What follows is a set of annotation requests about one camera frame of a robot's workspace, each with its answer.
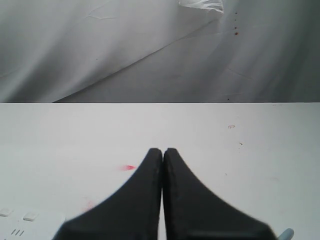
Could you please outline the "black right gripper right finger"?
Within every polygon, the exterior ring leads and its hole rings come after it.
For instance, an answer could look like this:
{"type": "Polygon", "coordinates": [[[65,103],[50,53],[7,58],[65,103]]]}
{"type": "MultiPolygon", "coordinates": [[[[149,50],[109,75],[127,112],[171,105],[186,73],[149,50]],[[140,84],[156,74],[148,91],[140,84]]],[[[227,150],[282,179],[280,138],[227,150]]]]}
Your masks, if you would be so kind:
{"type": "Polygon", "coordinates": [[[223,201],[175,148],[163,157],[163,206],[169,240],[275,240],[271,228],[223,201]]]}

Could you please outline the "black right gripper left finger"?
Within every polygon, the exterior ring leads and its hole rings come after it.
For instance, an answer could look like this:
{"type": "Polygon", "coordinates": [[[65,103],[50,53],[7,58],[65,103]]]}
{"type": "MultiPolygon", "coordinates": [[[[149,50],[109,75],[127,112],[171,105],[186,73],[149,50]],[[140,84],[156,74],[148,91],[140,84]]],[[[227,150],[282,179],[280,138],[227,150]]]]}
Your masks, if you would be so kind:
{"type": "Polygon", "coordinates": [[[56,239],[158,239],[162,176],[163,154],[151,148],[122,187],[99,205],[65,222],[56,239]]]}

